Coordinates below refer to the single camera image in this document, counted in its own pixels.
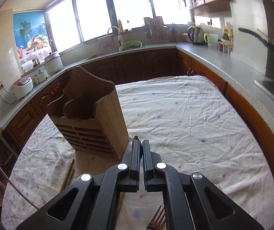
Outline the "brown wooden chopstick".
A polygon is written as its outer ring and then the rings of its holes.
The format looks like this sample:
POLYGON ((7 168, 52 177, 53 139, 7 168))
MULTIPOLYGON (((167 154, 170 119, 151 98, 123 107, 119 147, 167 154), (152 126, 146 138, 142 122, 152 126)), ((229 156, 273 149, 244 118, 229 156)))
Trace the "brown wooden chopstick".
POLYGON ((71 182, 71 178, 74 173, 74 163, 75 163, 75 160, 73 159, 71 161, 71 164, 69 165, 69 168, 66 171, 65 178, 64 178, 64 181, 61 186, 61 191, 64 190, 64 188, 66 188, 69 185, 69 183, 71 182))

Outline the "steel fork long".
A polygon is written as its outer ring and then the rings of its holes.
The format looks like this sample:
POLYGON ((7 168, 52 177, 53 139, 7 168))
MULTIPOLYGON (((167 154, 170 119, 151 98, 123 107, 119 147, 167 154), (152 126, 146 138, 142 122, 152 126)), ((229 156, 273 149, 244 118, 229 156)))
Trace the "steel fork long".
POLYGON ((147 225, 146 230, 162 230, 165 223, 165 208, 163 206, 159 206, 158 210, 147 225))

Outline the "white floral tablecloth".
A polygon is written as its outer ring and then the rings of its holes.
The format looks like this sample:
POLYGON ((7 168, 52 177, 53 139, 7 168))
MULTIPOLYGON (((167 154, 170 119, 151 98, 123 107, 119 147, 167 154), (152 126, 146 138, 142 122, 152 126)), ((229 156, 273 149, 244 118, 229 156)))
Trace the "white floral tablecloth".
MULTIPOLYGON (((156 78, 116 87, 129 137, 179 172, 201 172, 265 229, 274 229, 274 179, 252 132, 203 76, 156 78)), ((76 176, 103 173, 115 160, 75 151, 46 116, 17 159, 4 192, 1 223, 15 229, 76 176)))

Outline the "wooden utensil holder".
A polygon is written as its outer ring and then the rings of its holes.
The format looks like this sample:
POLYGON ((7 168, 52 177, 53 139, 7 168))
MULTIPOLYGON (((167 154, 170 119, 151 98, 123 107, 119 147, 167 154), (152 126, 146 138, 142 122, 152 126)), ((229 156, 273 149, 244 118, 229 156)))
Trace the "wooden utensil holder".
POLYGON ((129 136, 112 81, 75 67, 47 114, 74 149, 122 159, 129 136))

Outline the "white red rice cooker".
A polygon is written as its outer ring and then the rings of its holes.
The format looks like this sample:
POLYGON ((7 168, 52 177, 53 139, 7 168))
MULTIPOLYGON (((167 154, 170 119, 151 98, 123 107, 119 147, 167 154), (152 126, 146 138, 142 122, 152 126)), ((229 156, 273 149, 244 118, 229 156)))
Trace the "white red rice cooker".
POLYGON ((23 76, 15 81, 10 87, 10 94, 20 100, 33 90, 33 81, 30 76, 23 76))

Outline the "small white cooker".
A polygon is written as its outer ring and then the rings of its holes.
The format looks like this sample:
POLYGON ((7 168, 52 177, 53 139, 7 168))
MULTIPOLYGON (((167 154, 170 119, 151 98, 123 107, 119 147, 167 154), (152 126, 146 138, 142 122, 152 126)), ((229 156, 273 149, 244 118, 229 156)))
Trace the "small white cooker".
POLYGON ((39 70, 39 72, 33 76, 33 79, 37 84, 43 83, 48 79, 48 73, 46 70, 39 70))

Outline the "lower wooden cabinets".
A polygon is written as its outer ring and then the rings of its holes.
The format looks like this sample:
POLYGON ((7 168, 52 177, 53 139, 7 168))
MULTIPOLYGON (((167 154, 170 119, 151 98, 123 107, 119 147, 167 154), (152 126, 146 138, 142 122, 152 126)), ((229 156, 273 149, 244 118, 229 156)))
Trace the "lower wooden cabinets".
MULTIPOLYGON (((230 78, 223 77, 213 64, 194 53, 185 53, 175 46, 157 50, 142 50, 117 56, 82 61, 81 66, 93 75, 114 82, 116 85, 171 75, 202 75, 212 81, 231 103, 252 131, 268 161, 274 177, 274 134, 267 122, 256 111, 230 78)), ((35 93, 21 108, 14 110, 14 117, 0 127, 5 139, 21 149, 39 122, 46 115, 46 107, 61 96, 68 84, 71 70, 60 74, 35 93)))

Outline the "green colander basket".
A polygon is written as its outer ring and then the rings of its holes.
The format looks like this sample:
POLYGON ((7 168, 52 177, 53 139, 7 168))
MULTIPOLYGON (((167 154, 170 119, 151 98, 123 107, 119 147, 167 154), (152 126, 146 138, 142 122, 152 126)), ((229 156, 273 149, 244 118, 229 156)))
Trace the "green colander basket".
POLYGON ((135 49, 135 48, 141 48, 143 46, 143 43, 138 41, 138 40, 132 40, 128 41, 126 43, 123 43, 119 47, 119 51, 125 51, 125 50, 130 50, 130 49, 135 49))

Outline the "green white pitcher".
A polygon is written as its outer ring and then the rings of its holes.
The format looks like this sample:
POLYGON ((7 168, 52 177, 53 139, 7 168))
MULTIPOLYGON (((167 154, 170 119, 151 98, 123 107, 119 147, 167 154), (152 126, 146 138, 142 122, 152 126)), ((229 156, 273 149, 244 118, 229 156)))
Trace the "green white pitcher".
POLYGON ((217 46, 217 42, 219 39, 219 35, 218 34, 213 34, 213 33, 205 33, 203 35, 203 40, 205 43, 208 44, 209 47, 216 47, 217 46))

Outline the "chrome sink faucet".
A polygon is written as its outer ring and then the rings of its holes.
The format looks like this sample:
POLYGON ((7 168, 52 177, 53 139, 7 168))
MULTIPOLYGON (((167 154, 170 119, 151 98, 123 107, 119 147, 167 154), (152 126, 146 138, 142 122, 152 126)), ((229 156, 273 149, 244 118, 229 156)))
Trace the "chrome sink faucet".
POLYGON ((109 30, 113 30, 113 35, 118 35, 118 43, 119 46, 122 46, 122 44, 124 43, 124 40, 122 38, 122 35, 120 33, 120 29, 117 26, 111 26, 108 30, 107 30, 107 36, 109 36, 109 30))

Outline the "steel electric kettle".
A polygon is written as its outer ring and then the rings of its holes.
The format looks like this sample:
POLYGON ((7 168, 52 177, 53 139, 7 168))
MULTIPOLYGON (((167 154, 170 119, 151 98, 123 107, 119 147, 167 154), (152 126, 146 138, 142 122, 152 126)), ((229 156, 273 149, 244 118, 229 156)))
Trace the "steel electric kettle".
POLYGON ((206 44, 203 39, 204 32, 203 32, 202 28, 200 28, 196 25, 192 25, 187 29, 187 35, 188 35, 188 38, 190 39, 190 41, 194 45, 205 45, 206 44))

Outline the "tropical fruit poster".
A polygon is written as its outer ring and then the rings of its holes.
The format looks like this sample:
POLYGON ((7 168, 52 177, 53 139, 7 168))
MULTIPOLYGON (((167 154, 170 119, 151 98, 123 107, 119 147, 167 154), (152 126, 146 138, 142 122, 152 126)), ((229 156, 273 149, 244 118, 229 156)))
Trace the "tropical fruit poster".
POLYGON ((13 33, 21 64, 52 53, 43 11, 13 14, 13 33))

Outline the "knife block rack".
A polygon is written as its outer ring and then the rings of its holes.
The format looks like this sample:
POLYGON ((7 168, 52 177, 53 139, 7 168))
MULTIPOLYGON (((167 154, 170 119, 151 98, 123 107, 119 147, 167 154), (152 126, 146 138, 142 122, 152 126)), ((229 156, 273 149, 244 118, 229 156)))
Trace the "knife block rack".
POLYGON ((162 16, 154 18, 144 17, 144 28, 148 39, 163 37, 163 27, 165 26, 162 16))

